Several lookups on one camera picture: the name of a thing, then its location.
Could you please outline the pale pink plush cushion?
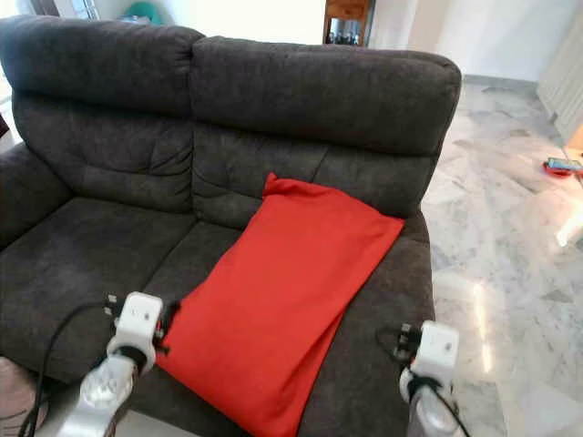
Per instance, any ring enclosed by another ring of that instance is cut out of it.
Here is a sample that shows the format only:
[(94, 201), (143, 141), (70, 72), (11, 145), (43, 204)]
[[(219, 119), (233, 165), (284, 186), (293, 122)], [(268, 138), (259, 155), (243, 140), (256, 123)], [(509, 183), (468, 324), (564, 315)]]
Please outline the pale pink plush cushion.
[(35, 380), (26, 368), (0, 358), (1, 437), (17, 437), (35, 400)]

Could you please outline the dark wooden cabinet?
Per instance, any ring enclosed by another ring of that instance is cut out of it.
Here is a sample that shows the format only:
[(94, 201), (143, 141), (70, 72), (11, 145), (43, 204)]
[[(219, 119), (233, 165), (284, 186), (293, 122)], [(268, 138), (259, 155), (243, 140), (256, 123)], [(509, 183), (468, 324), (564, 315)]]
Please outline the dark wooden cabinet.
[(325, 0), (323, 42), (367, 46), (375, 0)]

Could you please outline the teal plastic stool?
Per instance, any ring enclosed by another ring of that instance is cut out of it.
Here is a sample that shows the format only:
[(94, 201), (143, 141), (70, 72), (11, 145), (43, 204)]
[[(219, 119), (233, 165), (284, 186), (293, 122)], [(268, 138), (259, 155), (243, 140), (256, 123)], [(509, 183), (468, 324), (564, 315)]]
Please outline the teal plastic stool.
[(166, 25), (162, 9), (150, 1), (137, 1), (128, 5), (128, 8), (121, 13), (120, 21), (129, 22), (130, 24), (142, 25)]

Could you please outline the red and teal floor object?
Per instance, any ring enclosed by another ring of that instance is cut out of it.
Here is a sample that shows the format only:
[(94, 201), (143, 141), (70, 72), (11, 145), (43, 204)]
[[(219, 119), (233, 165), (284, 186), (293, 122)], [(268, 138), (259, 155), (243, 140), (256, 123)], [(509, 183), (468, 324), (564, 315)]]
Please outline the red and teal floor object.
[(583, 162), (569, 158), (547, 158), (543, 171), (554, 178), (583, 178)]

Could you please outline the red pillow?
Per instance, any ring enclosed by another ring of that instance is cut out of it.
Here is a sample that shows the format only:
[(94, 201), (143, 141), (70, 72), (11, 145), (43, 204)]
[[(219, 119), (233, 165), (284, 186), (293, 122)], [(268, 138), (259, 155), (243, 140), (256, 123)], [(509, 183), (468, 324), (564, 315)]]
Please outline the red pillow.
[(244, 232), (180, 300), (159, 366), (251, 437), (296, 437), (347, 307), (403, 228), (338, 188), (268, 175)]

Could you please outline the white louvred door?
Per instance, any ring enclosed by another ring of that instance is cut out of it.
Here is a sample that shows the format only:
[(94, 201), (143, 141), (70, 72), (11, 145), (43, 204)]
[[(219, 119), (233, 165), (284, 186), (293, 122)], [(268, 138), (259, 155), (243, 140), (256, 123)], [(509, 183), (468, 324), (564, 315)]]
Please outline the white louvred door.
[(583, 148), (583, 0), (537, 83), (537, 95), (566, 148)]

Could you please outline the grey two-seat sofa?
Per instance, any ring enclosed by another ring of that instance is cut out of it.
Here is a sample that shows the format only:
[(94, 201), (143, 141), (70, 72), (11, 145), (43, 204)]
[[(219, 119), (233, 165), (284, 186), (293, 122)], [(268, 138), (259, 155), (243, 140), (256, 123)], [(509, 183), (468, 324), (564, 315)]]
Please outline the grey two-seat sofa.
[[(420, 204), (461, 96), (453, 61), (49, 15), (4, 18), (0, 61), (22, 137), (1, 157), (1, 357), (79, 382), (113, 333), (98, 303), (184, 299), (274, 174), (404, 221), (347, 307), (296, 437), (405, 437), (401, 367), (382, 338), (435, 316)], [(199, 437), (251, 437), (159, 357), (129, 409)]]

